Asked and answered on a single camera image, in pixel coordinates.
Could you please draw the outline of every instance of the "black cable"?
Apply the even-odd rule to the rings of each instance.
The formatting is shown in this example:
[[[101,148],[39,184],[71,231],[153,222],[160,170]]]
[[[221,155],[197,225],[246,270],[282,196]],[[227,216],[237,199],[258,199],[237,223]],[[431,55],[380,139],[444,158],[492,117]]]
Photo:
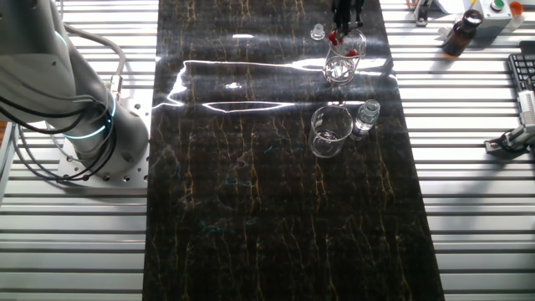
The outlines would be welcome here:
[[[39,176],[45,180],[50,180],[50,181],[80,181],[80,180],[84,180],[84,181],[87,181],[91,176],[95,175],[97,172],[99,172],[102,168],[104,168],[104,166],[108,163],[108,161],[111,159],[111,156],[113,155],[114,151],[115,151],[115,147],[116,147],[116,143],[117,143],[117,137],[114,136],[114,139],[113,139],[113,143],[112,143],[112,146],[110,148],[110,153],[108,154],[107,158],[102,162],[102,164],[100,164],[100,166],[98,168],[96,168],[94,171],[92,171],[90,174],[88,175],[83,175],[85,172],[89,171],[91,168],[93,168],[98,162],[99,160],[102,158],[103,154],[105,153],[106,151],[106,147],[103,147],[102,148],[102,151],[97,155],[96,159],[93,161],[93,163],[91,163],[91,165],[89,165],[87,168],[85,168],[83,171],[79,172],[78,174],[76,175],[73,175],[73,176],[66,176],[66,177],[62,177],[62,176],[59,176],[59,175],[56,175],[54,174],[53,172],[49,171],[46,167],[44,167],[43,165],[41,165],[40,163],[38,163],[38,161],[35,159],[35,157],[33,156],[31,150],[29,149],[28,147],[28,143],[26,142],[26,139],[24,137],[24,133],[22,132],[22,127],[19,126],[19,134],[20,134],[20,138],[21,138],[21,141],[23,143],[23,146],[24,146],[24,149],[26,150],[26,152],[28,153],[28,155],[30,156],[30,158],[32,159],[33,163],[37,164],[37,166],[39,166],[43,171],[47,172],[49,175],[51,176],[46,176],[46,175],[43,175],[39,172],[37,172],[36,170],[34,170],[24,159],[23,159],[23,156],[17,146],[17,142],[15,141],[15,138],[14,138],[14,135],[12,135],[12,143],[13,143],[13,147],[15,149],[15,152],[17,152],[17,155],[20,159],[20,161],[36,176]]]
[[[9,105],[10,107],[13,107],[13,108],[15,108],[17,110],[21,110],[22,112],[25,112],[25,113],[28,113],[28,114],[31,114],[31,115],[40,116],[40,117],[46,117],[46,118],[71,117],[71,116],[83,113],[85,111],[85,109],[80,109],[80,110],[76,110],[74,112],[65,113],[65,114],[48,114],[48,113],[37,112],[36,110],[31,110],[31,109],[25,108],[25,107],[23,107],[21,105],[17,105],[15,103],[3,98],[2,96],[0,96],[0,102],[4,103],[6,105]]]
[[[43,129],[39,129],[33,125],[29,125],[28,123],[20,120],[19,118],[15,117],[14,115],[12,115],[11,113],[9,113],[8,111],[6,111],[3,107],[0,106],[0,113],[2,113],[3,115],[5,115],[6,117],[8,117],[11,121],[17,123],[17,124],[20,124],[20,125],[23,125],[25,128],[28,128],[30,130],[33,130],[33,131],[36,131],[38,133],[41,133],[41,134],[47,134],[47,135],[54,135],[54,134],[63,134],[63,133],[66,133],[70,130],[72,130],[73,128],[76,127],[76,125],[78,125],[80,123],[80,121],[82,121],[82,119],[84,118],[85,114],[80,114],[78,116],[78,118],[73,122],[72,125],[69,125],[67,127],[64,127],[63,129],[59,129],[59,130],[43,130]]]

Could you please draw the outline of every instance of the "glass beaker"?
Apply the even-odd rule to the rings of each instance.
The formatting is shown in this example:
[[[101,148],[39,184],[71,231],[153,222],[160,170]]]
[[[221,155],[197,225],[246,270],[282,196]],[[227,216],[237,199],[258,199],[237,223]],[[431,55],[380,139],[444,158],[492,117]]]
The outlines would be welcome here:
[[[366,37],[358,29],[343,38],[329,35],[329,52],[325,59],[324,76],[331,84],[347,84],[354,77],[360,58],[366,55]]]
[[[311,119],[310,149],[317,157],[334,157],[342,150],[352,130],[353,118],[347,109],[339,106],[320,108]]]

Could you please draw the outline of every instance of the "amber bottle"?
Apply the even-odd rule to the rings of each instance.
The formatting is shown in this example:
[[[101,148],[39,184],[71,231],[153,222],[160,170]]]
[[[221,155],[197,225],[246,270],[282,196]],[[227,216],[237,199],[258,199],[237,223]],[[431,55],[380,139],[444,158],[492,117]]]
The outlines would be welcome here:
[[[477,10],[468,10],[462,20],[453,25],[442,50],[452,56],[459,56],[476,36],[477,27],[483,22],[483,15]]]

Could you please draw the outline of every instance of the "white container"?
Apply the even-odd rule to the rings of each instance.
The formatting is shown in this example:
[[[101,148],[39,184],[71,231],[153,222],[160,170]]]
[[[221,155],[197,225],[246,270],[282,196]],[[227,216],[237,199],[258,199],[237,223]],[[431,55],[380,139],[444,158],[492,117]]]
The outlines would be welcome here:
[[[511,22],[512,14],[507,0],[503,2],[502,10],[497,12],[491,8],[496,0],[477,0],[471,9],[483,14],[485,20],[477,28],[476,38],[495,38]]]

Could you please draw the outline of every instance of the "small vial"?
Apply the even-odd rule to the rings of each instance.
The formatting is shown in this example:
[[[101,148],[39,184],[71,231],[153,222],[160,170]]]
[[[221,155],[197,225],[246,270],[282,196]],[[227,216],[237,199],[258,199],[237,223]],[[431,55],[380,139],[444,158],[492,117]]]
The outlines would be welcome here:
[[[379,118],[381,105],[377,100],[370,99],[360,106],[353,126],[353,138],[361,140],[366,137],[369,130],[374,127]]]
[[[319,23],[314,25],[314,29],[310,31],[310,37],[315,39],[316,41],[325,38],[324,26]]]

